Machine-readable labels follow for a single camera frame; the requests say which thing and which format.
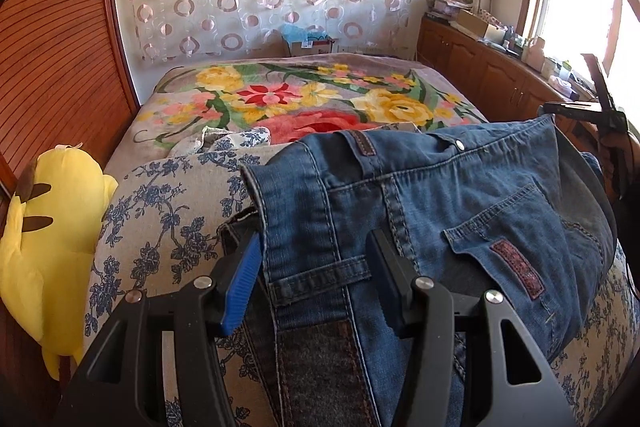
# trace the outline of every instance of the silver screw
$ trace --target silver screw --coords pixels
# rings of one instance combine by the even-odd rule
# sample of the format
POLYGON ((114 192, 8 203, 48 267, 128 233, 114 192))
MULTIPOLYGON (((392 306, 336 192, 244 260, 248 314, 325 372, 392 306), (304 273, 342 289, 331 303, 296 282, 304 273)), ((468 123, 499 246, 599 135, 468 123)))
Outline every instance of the silver screw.
POLYGON ((136 302, 140 302, 142 299, 142 292, 140 290, 131 290, 130 292, 127 292, 124 299, 130 304, 135 304, 136 302))
POLYGON ((504 301, 504 296, 498 292, 498 290, 489 290, 485 292, 484 298, 491 302, 491 304, 500 304, 504 301))
POLYGON ((193 281, 193 285, 200 290, 204 290, 204 288, 209 288, 213 284, 211 277, 207 277, 206 275, 201 275, 196 280, 193 281))
POLYGON ((433 288, 433 279, 431 277, 418 277, 415 280, 415 286, 420 290, 430 290, 433 288))

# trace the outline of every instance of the yellow stuffed toy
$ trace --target yellow stuffed toy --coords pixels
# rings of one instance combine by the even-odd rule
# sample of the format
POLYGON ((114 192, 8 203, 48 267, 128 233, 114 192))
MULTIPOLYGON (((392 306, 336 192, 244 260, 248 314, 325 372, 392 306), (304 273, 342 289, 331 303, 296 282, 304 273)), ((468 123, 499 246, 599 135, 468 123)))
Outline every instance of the yellow stuffed toy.
POLYGON ((87 286, 102 216, 118 184, 86 152, 58 146, 20 177, 0 239, 0 296, 41 346, 52 378, 60 356, 82 358, 87 286))

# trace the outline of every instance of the jeans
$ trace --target jeans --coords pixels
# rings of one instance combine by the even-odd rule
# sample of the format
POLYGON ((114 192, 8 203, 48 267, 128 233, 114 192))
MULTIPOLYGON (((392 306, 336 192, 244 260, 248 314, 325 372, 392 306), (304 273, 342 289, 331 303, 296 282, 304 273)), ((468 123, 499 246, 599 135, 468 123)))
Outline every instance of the jeans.
MULTIPOLYGON (((364 257, 383 229, 450 291, 502 291, 551 360, 577 333, 612 264, 600 181, 550 116, 427 134, 313 134, 242 174, 263 264, 246 314, 255 361, 284 425, 392 422, 411 340, 387 327, 364 257)), ((448 425, 465 376, 456 336, 448 425)))

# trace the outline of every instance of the cardboard box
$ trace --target cardboard box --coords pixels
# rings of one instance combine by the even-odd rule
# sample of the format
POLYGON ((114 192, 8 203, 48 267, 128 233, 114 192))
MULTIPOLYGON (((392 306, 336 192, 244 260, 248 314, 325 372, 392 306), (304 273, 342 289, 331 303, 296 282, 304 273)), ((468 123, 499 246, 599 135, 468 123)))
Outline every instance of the cardboard box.
POLYGON ((483 21, 472 13, 460 10, 456 23, 480 38, 485 38, 496 44, 502 44, 504 41, 505 31, 503 29, 483 21))
POLYGON ((322 55, 337 53, 338 46, 333 39, 325 41, 287 42, 289 57, 306 57, 307 55, 322 55))

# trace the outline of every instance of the red flower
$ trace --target red flower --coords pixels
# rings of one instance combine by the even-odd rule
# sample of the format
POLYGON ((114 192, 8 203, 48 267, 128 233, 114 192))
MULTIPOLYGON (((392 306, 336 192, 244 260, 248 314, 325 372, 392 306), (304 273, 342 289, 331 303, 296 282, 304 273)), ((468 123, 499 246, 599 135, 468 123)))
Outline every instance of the red flower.
POLYGON ((293 142, 313 132, 333 132, 341 129, 372 129, 379 123, 361 123, 355 114, 336 110, 305 111, 282 114, 256 123, 271 131, 271 143, 293 142))
POLYGON ((297 87, 289 87, 289 84, 282 84, 280 87, 249 86, 249 89, 238 91, 237 94, 244 98, 245 103, 255 103, 255 105, 264 107, 274 103, 287 105, 292 98, 301 98, 297 91, 297 87))

